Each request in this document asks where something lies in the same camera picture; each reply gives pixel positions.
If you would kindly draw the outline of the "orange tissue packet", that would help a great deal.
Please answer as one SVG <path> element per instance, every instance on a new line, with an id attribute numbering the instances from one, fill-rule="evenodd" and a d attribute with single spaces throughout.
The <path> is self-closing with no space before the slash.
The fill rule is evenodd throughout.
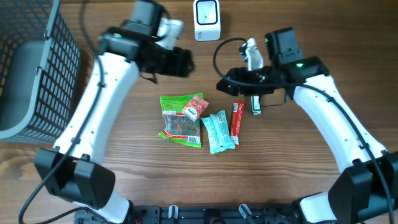
<path id="1" fill-rule="evenodd" d="M 182 113 L 192 121 L 196 121 L 206 110 L 209 103 L 200 96 L 194 96 L 183 108 Z"/>

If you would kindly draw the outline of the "green small box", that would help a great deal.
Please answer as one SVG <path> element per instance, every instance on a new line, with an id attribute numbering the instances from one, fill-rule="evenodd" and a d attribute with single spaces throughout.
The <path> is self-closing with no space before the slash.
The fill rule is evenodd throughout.
<path id="1" fill-rule="evenodd" d="M 259 95 L 251 96 L 251 112 L 255 116 L 260 115 L 262 112 L 262 106 Z"/>

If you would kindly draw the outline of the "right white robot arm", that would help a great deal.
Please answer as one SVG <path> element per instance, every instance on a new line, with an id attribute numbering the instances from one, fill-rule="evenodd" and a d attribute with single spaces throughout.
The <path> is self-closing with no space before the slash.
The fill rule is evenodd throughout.
<path id="1" fill-rule="evenodd" d="M 269 65 L 254 39 L 243 39 L 244 67 L 220 75 L 217 89 L 232 96 L 278 89 L 301 107 L 330 147 L 340 176 L 327 192 L 286 205 L 289 223 L 363 223 L 397 210 L 397 154 L 377 141 L 350 110 L 326 65 L 304 57 L 291 27 L 264 36 Z"/>

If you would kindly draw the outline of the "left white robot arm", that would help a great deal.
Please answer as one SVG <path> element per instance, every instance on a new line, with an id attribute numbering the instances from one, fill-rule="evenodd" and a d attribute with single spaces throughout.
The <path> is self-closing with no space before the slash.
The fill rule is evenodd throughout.
<path id="1" fill-rule="evenodd" d="M 40 188 L 106 223 L 136 223 L 133 203 L 114 188 L 116 176 L 103 167 L 106 141 L 120 107 L 139 78 L 187 77 L 192 53 L 175 45 L 183 22 L 163 5 L 136 1 L 128 20 L 110 27 L 92 48 L 90 80 L 67 127 L 51 150 L 40 149 L 35 167 Z"/>

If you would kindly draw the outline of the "red stick sachet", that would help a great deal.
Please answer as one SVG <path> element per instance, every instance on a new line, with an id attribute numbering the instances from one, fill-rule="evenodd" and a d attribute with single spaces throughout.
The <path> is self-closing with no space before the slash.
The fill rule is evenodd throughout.
<path id="1" fill-rule="evenodd" d="M 233 103 L 230 136 L 236 147 L 239 147 L 239 135 L 242 126 L 243 111 L 244 101 L 235 101 Z"/>

